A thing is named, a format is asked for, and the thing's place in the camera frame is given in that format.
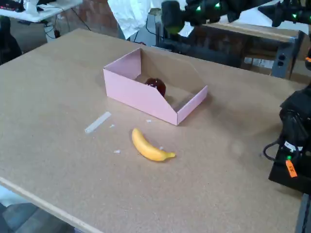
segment chair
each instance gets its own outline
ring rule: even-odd
[[[21,49],[11,35],[10,29],[10,18],[0,16],[0,65],[22,55]]]

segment banana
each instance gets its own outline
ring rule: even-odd
[[[165,152],[152,146],[137,128],[132,131],[132,140],[136,149],[147,159],[153,161],[164,161],[167,158],[175,157],[173,152]]]

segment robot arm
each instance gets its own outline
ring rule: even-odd
[[[221,16],[227,15],[233,22],[242,11],[260,6],[258,10],[272,20],[272,26],[278,27],[283,21],[311,24],[311,0],[302,6],[300,0],[284,0],[275,5],[261,6],[272,0],[186,0],[185,10],[180,10],[179,2],[167,0],[162,3],[162,23],[171,34],[177,34],[185,22],[192,26],[216,23]]]

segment orange label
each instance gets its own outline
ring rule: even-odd
[[[293,177],[297,177],[297,173],[295,171],[295,168],[293,166],[293,163],[290,160],[286,160],[286,167],[288,169],[288,172],[290,173],[290,176]]]

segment pink cardboard box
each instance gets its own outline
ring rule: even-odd
[[[165,83],[165,97],[144,84],[148,78]],[[141,48],[106,65],[104,79],[107,96],[173,125],[207,96],[207,86],[190,62]]]

